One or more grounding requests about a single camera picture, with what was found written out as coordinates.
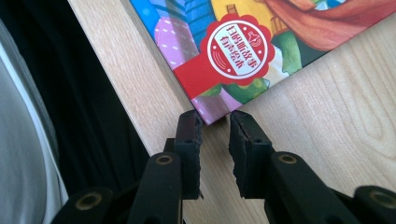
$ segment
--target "red rosette sticker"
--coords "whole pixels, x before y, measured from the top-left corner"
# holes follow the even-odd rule
[[[267,74],[275,50],[270,31],[254,17],[227,14],[206,33],[201,54],[174,71],[191,99],[219,83],[246,86]]]

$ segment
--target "colorful book cover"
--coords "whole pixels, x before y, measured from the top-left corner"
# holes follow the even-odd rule
[[[396,11],[395,0],[130,0],[206,124]]]

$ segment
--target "white fabric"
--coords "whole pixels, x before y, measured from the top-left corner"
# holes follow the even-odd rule
[[[0,223],[50,223],[67,200],[53,127],[0,21]]]

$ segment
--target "wooden table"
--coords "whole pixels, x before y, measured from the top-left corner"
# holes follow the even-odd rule
[[[191,103],[127,0],[69,0],[148,152],[174,137]],[[352,195],[396,191],[396,14],[240,108],[276,150],[302,156],[322,180]],[[204,127],[201,190],[188,223],[267,223],[260,200],[239,197],[229,121]]]

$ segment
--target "clamp jaw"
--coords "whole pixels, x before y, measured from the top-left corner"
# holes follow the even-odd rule
[[[396,193],[359,187],[353,198],[327,187],[298,155],[275,152],[249,114],[231,116],[229,150],[241,197],[264,199],[270,223],[395,223]],[[176,138],[148,160],[139,183],[117,195],[87,189],[73,196],[53,223],[182,223],[182,201],[199,190],[203,123],[198,113],[182,114]]]

